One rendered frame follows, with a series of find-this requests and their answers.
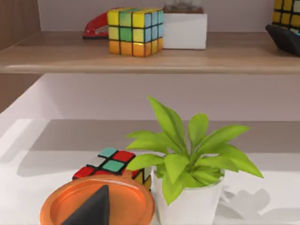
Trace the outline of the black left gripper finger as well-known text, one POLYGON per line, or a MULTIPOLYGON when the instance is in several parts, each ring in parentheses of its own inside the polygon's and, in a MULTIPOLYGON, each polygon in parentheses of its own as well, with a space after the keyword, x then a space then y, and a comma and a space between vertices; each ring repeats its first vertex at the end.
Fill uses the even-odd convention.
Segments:
POLYGON ((109 187, 103 185, 61 225, 109 225, 109 187))

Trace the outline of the orange round plate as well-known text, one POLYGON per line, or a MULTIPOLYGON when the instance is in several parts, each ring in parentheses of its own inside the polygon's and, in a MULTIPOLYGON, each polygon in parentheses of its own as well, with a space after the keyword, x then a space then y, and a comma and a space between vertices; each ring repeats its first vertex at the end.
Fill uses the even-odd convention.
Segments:
POLYGON ((109 187, 109 225, 150 225, 154 198, 129 176, 93 175, 71 181, 54 191, 40 211, 41 225, 61 225, 103 185, 109 187))

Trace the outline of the red and teal puzzle cube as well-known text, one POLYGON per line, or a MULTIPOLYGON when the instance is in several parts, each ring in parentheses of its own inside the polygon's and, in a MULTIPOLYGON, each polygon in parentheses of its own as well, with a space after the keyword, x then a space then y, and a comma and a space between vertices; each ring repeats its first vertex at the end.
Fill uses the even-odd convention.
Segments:
MULTIPOLYGON (((121 176, 125 171, 129 162, 136 157, 136 154, 117 150, 115 148, 103 148, 97 156, 91 159, 85 166, 80 168, 72 177, 72 180, 77 180, 83 177, 92 175, 118 175, 121 176)), ((146 167, 132 171, 132 179, 143 184, 147 189, 151 188, 151 168, 146 167)))

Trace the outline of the green plant in white pot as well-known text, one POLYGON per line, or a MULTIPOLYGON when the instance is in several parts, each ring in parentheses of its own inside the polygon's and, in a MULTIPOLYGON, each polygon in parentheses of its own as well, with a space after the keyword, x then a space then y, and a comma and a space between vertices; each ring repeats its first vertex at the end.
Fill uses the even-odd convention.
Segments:
POLYGON ((161 132, 128 134, 128 150, 143 150, 127 166, 153 169, 153 185, 161 225, 212 225, 226 171, 263 175, 230 141, 249 130, 226 125, 208 133, 209 118, 195 114, 185 127, 181 117, 153 97, 148 98, 161 132))

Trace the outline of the wooden shelf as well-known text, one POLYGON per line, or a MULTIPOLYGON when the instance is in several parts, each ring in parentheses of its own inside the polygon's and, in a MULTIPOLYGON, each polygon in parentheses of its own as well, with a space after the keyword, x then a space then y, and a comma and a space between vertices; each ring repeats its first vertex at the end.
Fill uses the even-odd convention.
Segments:
POLYGON ((207 48, 146 58, 105 40, 44 31, 0 52, 0 72, 42 77, 9 108, 20 117, 150 120, 148 96, 188 118, 300 120, 300 58, 267 33, 210 33, 207 48))

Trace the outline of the red stapler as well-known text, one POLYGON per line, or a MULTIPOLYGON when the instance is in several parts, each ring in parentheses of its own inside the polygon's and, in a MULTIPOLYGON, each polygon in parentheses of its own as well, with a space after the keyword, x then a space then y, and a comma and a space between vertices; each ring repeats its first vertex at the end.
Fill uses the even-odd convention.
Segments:
POLYGON ((98 31, 108 25, 107 12, 89 21, 82 33, 83 39, 108 39, 108 31, 98 31))

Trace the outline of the yellow and green puzzle cube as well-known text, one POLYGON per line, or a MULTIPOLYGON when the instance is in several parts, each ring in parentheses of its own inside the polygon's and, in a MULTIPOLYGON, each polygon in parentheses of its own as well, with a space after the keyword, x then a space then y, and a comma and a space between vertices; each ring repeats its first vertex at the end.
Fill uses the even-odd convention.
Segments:
POLYGON ((122 7, 107 11, 109 52, 147 57, 163 49, 161 8, 122 7))

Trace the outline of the white square plant pot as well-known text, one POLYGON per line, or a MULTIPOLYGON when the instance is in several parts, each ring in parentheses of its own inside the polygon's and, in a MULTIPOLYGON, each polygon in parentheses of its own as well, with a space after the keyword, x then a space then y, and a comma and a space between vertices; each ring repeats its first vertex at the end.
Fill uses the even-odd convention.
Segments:
POLYGON ((204 50, 208 15, 203 0, 164 0, 163 48, 204 50))

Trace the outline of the black computer mouse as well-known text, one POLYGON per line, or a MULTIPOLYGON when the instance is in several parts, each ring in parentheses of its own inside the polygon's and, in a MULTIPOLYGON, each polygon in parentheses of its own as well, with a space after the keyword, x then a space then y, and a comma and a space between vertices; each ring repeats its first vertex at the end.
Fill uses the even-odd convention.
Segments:
POLYGON ((300 35, 271 24, 265 29, 279 50, 300 57, 300 35))

